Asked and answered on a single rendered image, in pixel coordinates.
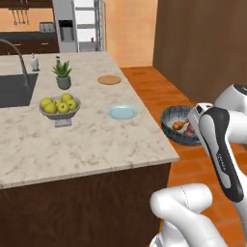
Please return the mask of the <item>dark grey sink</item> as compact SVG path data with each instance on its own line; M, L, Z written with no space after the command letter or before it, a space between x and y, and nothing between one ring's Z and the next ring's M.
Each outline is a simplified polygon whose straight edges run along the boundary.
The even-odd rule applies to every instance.
M38 76L29 74L26 85L23 74L0 75L0 108L29 106Z

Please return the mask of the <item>green succulent plant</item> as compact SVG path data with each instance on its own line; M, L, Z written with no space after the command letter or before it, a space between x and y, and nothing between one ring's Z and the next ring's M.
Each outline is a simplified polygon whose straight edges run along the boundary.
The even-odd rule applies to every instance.
M69 61L65 61L54 66L53 72L60 78L68 77L71 72L71 69L69 68Z

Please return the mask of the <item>silver toaster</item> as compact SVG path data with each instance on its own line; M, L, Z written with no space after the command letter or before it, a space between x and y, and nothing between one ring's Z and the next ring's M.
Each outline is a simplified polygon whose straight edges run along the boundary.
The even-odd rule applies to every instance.
M41 22L40 23L40 32L41 33L54 33L55 25L53 22Z

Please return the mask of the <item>grey pedestal fruit bowl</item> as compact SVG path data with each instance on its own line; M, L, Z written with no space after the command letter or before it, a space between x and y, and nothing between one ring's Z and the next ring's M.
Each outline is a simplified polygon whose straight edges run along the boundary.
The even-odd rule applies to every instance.
M76 113L80 109L80 105L81 105L81 101L78 97L75 96L73 99L77 102L77 108L74 110L69 110L67 113L49 114L49 113L44 112L42 108L40 108L40 111L49 120L54 121L54 125L56 127L70 126L70 125L72 125L71 119L76 115Z

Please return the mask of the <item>dark wooden island cabinet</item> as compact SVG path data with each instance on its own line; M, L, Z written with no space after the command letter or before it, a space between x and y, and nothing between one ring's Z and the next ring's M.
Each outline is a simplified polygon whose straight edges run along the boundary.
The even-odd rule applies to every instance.
M0 190L0 247L147 247L168 164Z

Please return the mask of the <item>dark blue patterned bowl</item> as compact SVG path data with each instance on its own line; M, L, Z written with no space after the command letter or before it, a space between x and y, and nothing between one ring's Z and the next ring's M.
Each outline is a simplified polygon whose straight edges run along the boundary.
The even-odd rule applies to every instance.
M174 130L172 128L175 122L184 122L191 110L191 106L177 105L171 106L163 110L160 117L160 124L164 134L177 144L193 147L201 144L196 133L192 135L184 135L183 132L187 129L187 124L181 130Z

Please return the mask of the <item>brown chicken drumstick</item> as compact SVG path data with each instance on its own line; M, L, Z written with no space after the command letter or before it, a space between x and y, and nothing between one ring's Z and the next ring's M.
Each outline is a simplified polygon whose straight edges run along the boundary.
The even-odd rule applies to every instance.
M189 123L189 120L188 119L186 119L183 122L174 122L173 125L172 125L172 129L173 130L176 130L176 131L179 131L179 130L181 130L188 123Z

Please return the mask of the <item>silver fridge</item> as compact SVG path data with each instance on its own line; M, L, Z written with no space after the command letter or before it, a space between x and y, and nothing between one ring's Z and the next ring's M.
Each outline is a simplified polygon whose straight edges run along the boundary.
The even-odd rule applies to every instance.
M94 0L52 0L61 53L96 51Z

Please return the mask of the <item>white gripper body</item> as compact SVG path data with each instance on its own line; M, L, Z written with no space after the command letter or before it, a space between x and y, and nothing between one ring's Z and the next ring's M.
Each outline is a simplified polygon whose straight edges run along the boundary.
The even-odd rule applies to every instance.
M192 124L194 131L195 131L197 137L199 138L202 146L205 145L205 141L204 141L204 138L202 137L201 131L199 129L199 120L205 111L206 110L204 107L193 107L188 113L188 120Z

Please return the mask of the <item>light blue plate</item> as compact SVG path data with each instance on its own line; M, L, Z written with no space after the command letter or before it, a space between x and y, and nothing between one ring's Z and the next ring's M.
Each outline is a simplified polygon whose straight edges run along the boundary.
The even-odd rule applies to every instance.
M114 105L107 110L107 115L115 120L130 120L137 114L137 109L129 105Z

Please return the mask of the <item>dark wooden wall cupboards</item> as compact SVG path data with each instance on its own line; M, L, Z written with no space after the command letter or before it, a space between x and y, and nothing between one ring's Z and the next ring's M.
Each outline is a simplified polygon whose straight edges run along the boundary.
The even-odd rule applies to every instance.
M52 0L0 0L0 8L52 8Z

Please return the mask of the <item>grey curved tap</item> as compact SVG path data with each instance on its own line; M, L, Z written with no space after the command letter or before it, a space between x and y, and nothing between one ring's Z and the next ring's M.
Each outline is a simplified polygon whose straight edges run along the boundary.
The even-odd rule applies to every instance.
M28 73L27 73L27 69L25 67L25 64L24 64L24 60L22 58L22 55L21 53L19 52L19 50L15 47L15 45L13 45L11 42L7 41L7 40L4 40L4 39L0 39L0 42L2 43L5 43L7 45L9 45L10 47L12 47L15 52L17 53L18 57L19 57L19 61L20 61L20 64L21 64L21 68L22 68L22 73L23 73L23 76L24 76L24 85L26 87L30 87L30 82L29 82L29 78L28 78Z

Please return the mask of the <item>grey-green plant pot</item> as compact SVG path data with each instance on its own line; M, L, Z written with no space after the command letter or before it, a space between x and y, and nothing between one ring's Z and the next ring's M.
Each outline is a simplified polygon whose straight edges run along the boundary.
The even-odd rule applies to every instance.
M71 86L70 77L56 77L57 85L61 90L67 90Z

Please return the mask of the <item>dark wooden base cupboards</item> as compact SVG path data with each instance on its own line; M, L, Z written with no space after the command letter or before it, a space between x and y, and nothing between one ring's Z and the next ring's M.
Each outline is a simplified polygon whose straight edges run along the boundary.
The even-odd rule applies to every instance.
M55 33L1 32L0 39L11 42L21 54L59 53L59 44Z

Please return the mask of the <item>round wooden plate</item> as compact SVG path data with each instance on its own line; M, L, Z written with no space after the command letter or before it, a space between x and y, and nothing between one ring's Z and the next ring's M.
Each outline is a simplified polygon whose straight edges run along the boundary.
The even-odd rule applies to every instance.
M117 75L102 75L97 82L103 85L115 85L121 82L121 78Z

